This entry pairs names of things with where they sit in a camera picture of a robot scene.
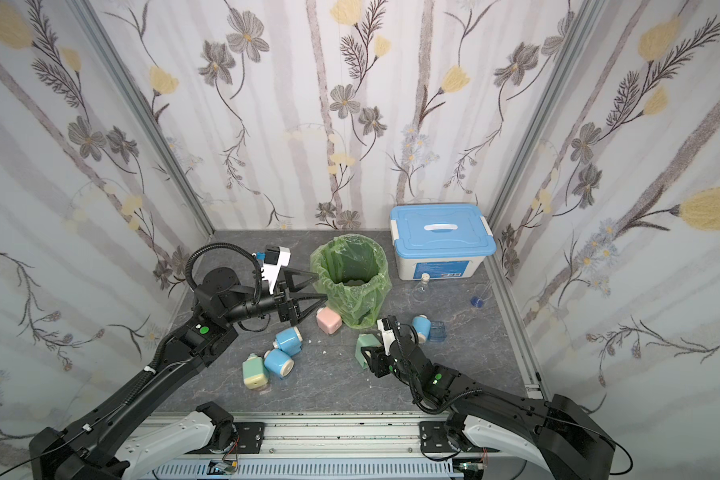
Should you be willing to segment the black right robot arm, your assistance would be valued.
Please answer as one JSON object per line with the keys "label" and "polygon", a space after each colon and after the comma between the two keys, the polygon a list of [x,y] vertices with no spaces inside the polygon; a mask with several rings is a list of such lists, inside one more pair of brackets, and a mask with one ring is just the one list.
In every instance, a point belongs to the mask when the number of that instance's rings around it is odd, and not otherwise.
{"label": "black right robot arm", "polygon": [[509,453],[548,470],[555,479],[608,479],[621,445],[583,407],[563,395],[532,399],[483,385],[431,362],[410,325],[379,321],[383,344],[361,355],[378,378],[392,374],[412,402],[430,415],[449,414],[447,436],[464,448]]}

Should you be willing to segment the blue sharpener with crank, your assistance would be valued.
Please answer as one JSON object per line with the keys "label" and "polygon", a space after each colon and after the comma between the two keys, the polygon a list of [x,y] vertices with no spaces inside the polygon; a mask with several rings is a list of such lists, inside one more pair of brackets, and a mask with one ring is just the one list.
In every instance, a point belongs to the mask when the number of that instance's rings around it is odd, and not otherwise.
{"label": "blue sharpener with crank", "polygon": [[412,320],[412,326],[415,329],[418,339],[421,343],[426,343],[429,341],[432,322],[428,317],[424,315],[415,316]]}

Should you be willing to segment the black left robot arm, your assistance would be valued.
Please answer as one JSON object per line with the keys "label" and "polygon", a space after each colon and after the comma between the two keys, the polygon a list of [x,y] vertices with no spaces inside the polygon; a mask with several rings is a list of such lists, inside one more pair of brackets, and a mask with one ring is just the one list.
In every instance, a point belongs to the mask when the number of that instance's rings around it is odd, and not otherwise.
{"label": "black left robot arm", "polygon": [[[196,282],[194,264],[212,250],[229,250],[249,261],[252,285],[243,285],[229,267],[215,268]],[[213,402],[151,434],[132,434],[180,386],[226,351],[243,321],[275,314],[296,327],[326,303],[326,295],[306,289],[317,281],[317,274],[293,269],[289,262],[285,247],[252,253],[214,242],[193,252],[184,268],[195,298],[190,319],[167,334],[150,362],[99,406],[62,430],[47,427],[34,436],[29,444],[33,477],[138,479],[186,452],[233,447],[238,438],[234,418]]]}

